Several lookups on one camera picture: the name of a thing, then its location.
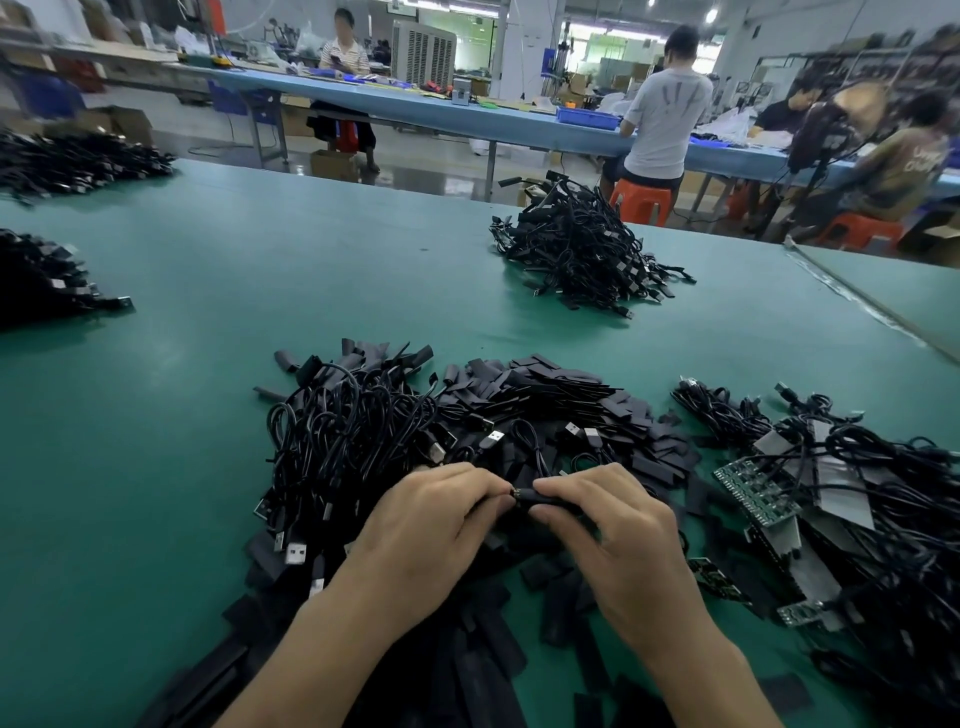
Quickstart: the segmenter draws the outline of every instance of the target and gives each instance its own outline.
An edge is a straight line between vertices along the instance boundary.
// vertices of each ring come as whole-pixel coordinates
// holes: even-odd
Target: floor
[[[178,157],[193,158],[217,164],[259,167],[256,152],[252,147],[250,120],[246,117],[229,116],[211,107],[182,104],[176,96],[134,88],[112,87],[107,93],[85,94],[88,108],[120,106],[142,109],[154,127],[155,144]],[[9,91],[0,87],[0,113],[14,113],[16,103]],[[276,147],[276,130],[260,124],[261,143],[266,148]],[[472,200],[482,200],[487,174],[487,154],[471,149],[467,139],[441,134],[399,131],[387,126],[375,126],[377,136],[376,160],[381,172],[378,175],[361,169],[361,183],[375,184],[394,189],[425,192],[433,195],[452,195]],[[268,162],[268,169],[279,173],[309,175],[309,155],[321,148],[321,142],[309,136],[287,134],[290,165],[285,167],[279,159]],[[494,172],[492,201],[516,205],[518,186],[500,187],[498,180],[512,177],[542,179],[547,170],[546,154],[519,152],[511,149],[498,154]],[[362,156],[356,158],[359,164]],[[560,164],[552,169],[563,172],[576,182],[595,185],[599,181],[599,166],[580,155],[564,154]],[[686,214],[692,206],[694,194],[681,192],[677,210]],[[706,196],[701,210],[712,209],[715,198]],[[674,214],[668,227],[683,228],[688,223]],[[694,223],[695,230],[704,231],[707,223]],[[739,226],[721,221],[716,232],[742,235]]]

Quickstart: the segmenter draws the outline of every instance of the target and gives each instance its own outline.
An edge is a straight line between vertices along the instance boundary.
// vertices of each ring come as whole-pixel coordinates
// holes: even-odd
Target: brown t-shirt
[[[947,137],[924,127],[901,129],[861,159],[855,173],[870,171],[847,205],[878,220],[899,220],[919,207],[948,156]]]

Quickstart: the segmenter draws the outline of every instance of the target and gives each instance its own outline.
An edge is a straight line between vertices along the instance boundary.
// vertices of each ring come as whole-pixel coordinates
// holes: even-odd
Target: hand
[[[618,464],[534,481],[545,496],[579,505],[597,524],[596,540],[562,508],[536,505],[577,562],[604,617],[645,664],[679,637],[716,629],[686,565],[670,506],[650,497]]]
[[[330,588],[368,594],[398,639],[449,596],[514,506],[510,492],[506,480],[470,463],[410,473],[376,504]]]

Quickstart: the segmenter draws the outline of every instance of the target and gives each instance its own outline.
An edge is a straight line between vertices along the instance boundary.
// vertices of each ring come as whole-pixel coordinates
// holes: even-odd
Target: striped shirt
[[[346,49],[336,38],[330,40],[320,54],[320,68],[333,68],[334,56],[340,59],[339,70],[346,70],[355,76],[366,76],[370,73],[370,59],[367,58],[367,51],[356,40]]]

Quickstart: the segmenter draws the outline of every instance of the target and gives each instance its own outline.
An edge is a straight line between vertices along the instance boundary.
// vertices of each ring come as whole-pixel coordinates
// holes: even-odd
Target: person's left hand
[[[376,600],[399,638],[449,596],[514,506],[510,492],[506,480],[470,463],[410,473],[373,508],[330,589]]]

